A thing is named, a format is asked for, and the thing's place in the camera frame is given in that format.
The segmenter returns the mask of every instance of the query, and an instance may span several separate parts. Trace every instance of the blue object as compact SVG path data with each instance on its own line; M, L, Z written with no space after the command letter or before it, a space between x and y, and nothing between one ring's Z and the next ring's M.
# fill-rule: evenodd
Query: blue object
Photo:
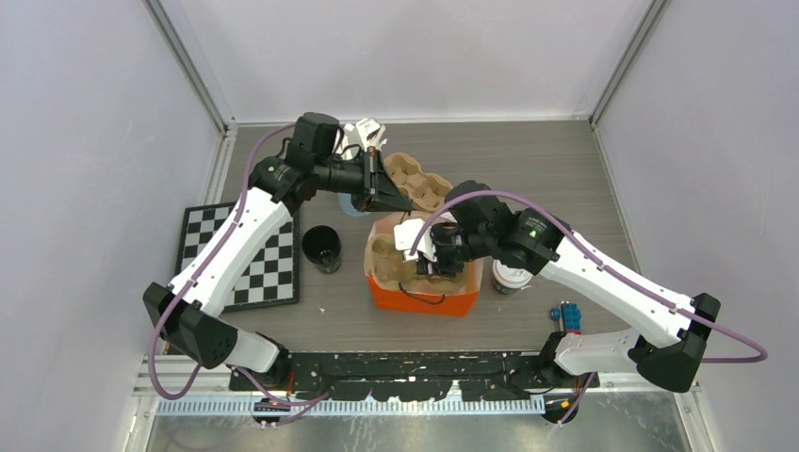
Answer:
M563 330L565 332L581 332L579 320L582 313L575 303L561 303L561 316L563 317Z
M352 195L350 193L339 193L338 205L341 206L341 210L343 210L344 213L350 217L363 217L369 215L369 212L358 212L358 210L352 206Z

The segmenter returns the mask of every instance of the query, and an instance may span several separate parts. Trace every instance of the table surface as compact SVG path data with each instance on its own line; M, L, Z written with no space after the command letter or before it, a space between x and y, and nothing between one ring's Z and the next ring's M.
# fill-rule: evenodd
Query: table surface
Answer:
M254 143L268 127L241 127L222 202L234 201ZM568 222L610 257L632 266L611 187L586 121L389 124L386 155L415 157L425 172L454 185L474 179L517 193ZM280 138L259 154L276 153ZM515 210L518 205L512 204ZM298 304L225 314L228 322L258 331L297 351L427 351L539 349L555 325L548 311L561 300L579 304L585 333L627 325L577 292L543 278L511 296L497 293L486 265L478 300L466 317L386 311L375 307L364 276L364 247L382 214L353 218L334 193L319 193L302 207L303 230L327 224L341 236L343 264L324 275L302 259Z

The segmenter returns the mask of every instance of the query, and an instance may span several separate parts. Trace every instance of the white wall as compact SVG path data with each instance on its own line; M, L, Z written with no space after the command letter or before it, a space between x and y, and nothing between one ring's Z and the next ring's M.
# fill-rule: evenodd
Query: white wall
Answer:
M119 450L217 133L139 0L0 7L0 443Z
M729 450L799 444L797 24L791 0L673 2L600 125L645 272L772 354L701 369Z
M648 3L165 0L238 122L587 117Z

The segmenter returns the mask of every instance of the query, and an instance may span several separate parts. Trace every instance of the white jar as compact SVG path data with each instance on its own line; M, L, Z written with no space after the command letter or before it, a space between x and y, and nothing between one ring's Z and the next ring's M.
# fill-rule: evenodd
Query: white jar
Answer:
M495 260L491 266L494 274L494 288L503 295L515 294L530 283L532 275L520 268L509 268Z

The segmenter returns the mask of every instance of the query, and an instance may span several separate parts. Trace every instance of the black cup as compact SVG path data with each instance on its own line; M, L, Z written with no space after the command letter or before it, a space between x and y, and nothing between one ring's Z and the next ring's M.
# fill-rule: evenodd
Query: black cup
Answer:
M341 239L330 226L314 226L302 236L302 253L322 273L341 267Z

